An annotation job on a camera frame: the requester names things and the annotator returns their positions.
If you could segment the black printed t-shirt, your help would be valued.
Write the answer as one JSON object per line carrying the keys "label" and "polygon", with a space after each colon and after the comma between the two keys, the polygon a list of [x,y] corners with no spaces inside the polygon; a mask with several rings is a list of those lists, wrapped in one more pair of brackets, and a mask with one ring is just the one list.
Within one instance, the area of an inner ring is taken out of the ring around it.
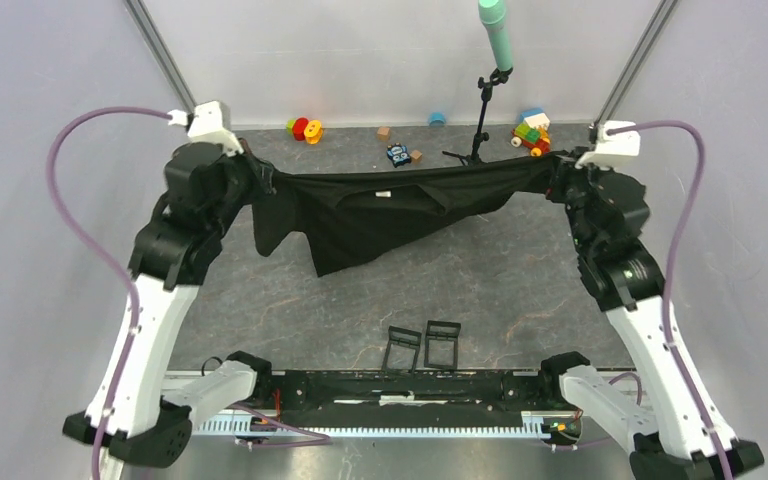
{"label": "black printed t-shirt", "polygon": [[462,219],[492,213],[516,193],[543,194],[557,155],[386,173],[273,176],[252,206],[257,252],[305,235],[318,276],[371,262]]}

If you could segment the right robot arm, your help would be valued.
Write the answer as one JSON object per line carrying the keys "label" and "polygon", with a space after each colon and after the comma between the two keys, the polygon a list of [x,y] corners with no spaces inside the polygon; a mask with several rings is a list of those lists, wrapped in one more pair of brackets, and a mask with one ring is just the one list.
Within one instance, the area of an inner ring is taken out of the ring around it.
{"label": "right robot arm", "polygon": [[689,357],[664,276],[639,239],[650,215],[644,196],[630,176],[565,158],[546,190],[565,208],[582,283],[627,348],[651,408],[629,400],[578,352],[542,361],[538,396],[589,415],[628,454],[637,479],[735,479],[765,458],[724,419]]}

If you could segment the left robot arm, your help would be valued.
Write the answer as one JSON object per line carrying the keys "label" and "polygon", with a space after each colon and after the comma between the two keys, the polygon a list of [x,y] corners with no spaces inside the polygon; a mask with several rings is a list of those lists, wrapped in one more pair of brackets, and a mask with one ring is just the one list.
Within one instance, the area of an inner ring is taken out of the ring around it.
{"label": "left robot arm", "polygon": [[273,193],[273,173],[243,147],[195,142],[174,152],[164,169],[166,191],[138,232],[124,274],[128,297],[107,371],[88,407],[65,419],[65,436],[125,464],[164,469],[221,410],[272,399],[271,363],[241,351],[176,390],[164,392],[162,384],[223,237],[244,206]]}

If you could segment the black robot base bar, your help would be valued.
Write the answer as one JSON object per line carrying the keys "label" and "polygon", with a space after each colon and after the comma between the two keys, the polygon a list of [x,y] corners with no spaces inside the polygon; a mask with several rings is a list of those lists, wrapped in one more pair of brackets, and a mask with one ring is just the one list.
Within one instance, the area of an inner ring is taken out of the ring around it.
{"label": "black robot base bar", "polygon": [[524,412],[576,409],[532,371],[287,370],[266,384],[258,405],[297,427],[515,427]]}

